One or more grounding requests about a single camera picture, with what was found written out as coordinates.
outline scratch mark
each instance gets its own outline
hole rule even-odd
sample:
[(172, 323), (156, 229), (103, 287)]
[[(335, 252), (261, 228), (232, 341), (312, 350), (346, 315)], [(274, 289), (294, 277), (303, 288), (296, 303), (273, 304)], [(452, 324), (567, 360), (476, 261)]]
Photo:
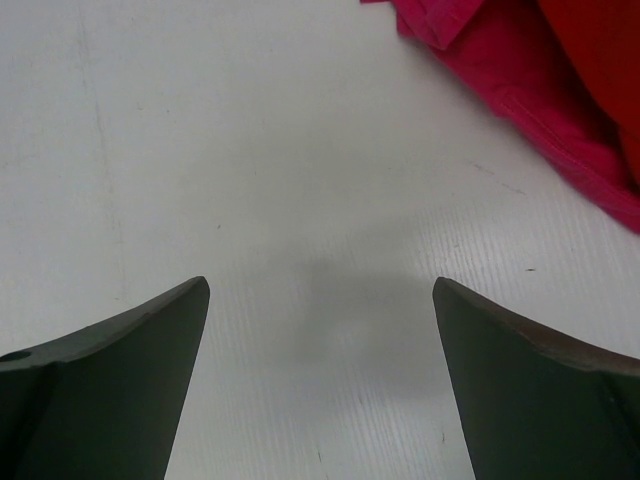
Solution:
[(496, 172), (494, 172), (493, 170), (490, 170), (490, 169), (488, 169), (486, 167), (483, 167), (482, 165), (479, 165), (479, 164), (477, 164), (475, 162), (469, 162), (469, 164), (472, 167), (475, 167), (476, 170), (479, 170), (482, 173), (486, 173), (487, 175), (495, 175), (496, 174)]
[(519, 188), (512, 187), (511, 185), (508, 185), (506, 183), (501, 183), (500, 185), (506, 188), (507, 190), (512, 191), (513, 193), (517, 193), (518, 195), (526, 195), (526, 193), (524, 193)]
[(327, 473), (326, 469), (324, 468), (324, 465), (322, 465), (322, 455), (320, 454), (320, 449), (317, 449), (318, 451), (318, 461), (320, 462), (320, 468), (322, 470), (322, 473), (324, 473), (324, 477), (329, 480), (329, 474)]
[(93, 98), (93, 116), (95, 122), (95, 128), (98, 133), (98, 146), (99, 146), (99, 158), (103, 168), (104, 188), (106, 193), (105, 208), (107, 220), (111, 232), (114, 235), (114, 241), (116, 244), (117, 258), (115, 260), (115, 266), (120, 275), (120, 293), (116, 298), (120, 298), (127, 301), (128, 291), (128, 279), (127, 272), (124, 266), (124, 241), (122, 234), (122, 222), (118, 216), (118, 212), (115, 205), (115, 186), (113, 172), (111, 168), (111, 159), (109, 158), (109, 150), (107, 145), (107, 136), (104, 128), (104, 120), (102, 111), (100, 109), (100, 103), (98, 102), (98, 92), (96, 90), (95, 79), (91, 71), (91, 52), (89, 50), (89, 41), (87, 35), (87, 26), (84, 12), (82, 10), (82, 0), (77, 1), (78, 8), (78, 49), (80, 55), (80, 64), (82, 67), (82, 87), (84, 88), (87, 96)]

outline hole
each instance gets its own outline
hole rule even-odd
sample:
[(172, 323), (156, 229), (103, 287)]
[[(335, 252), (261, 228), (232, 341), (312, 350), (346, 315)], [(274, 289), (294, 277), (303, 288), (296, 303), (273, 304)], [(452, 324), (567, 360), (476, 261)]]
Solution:
[(22, 360), (23, 358), (27, 358), (31, 356), (31, 352), (27, 352), (26, 350), (20, 350), (18, 352), (7, 353), (0, 357), (0, 362), (11, 362), (13, 360)]

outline pink cloth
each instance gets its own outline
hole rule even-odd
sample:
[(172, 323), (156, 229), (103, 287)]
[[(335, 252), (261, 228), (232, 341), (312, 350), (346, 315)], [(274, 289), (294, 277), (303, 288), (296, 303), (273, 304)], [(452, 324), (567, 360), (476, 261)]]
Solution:
[(390, 1), (401, 35), (426, 43), (569, 183), (640, 233), (640, 194), (615, 124), (587, 93), (535, 0)]

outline red fabric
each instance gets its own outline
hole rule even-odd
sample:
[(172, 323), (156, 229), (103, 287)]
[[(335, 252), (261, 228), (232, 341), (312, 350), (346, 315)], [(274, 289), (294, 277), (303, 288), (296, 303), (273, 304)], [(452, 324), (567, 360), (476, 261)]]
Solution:
[(535, 0), (390, 1), (401, 34), (426, 43), (577, 190), (640, 233), (640, 195), (616, 126), (591, 99)]
[(618, 124), (640, 184), (640, 1), (538, 2), (593, 98)]

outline white surface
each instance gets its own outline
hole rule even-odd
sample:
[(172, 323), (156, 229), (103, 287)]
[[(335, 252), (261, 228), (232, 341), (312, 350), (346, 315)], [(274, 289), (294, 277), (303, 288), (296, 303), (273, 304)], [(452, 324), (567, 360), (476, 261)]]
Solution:
[(33, 0), (0, 19), (0, 351), (207, 276), (168, 479), (472, 478), (438, 275), (640, 355), (638, 239), (386, 5)]

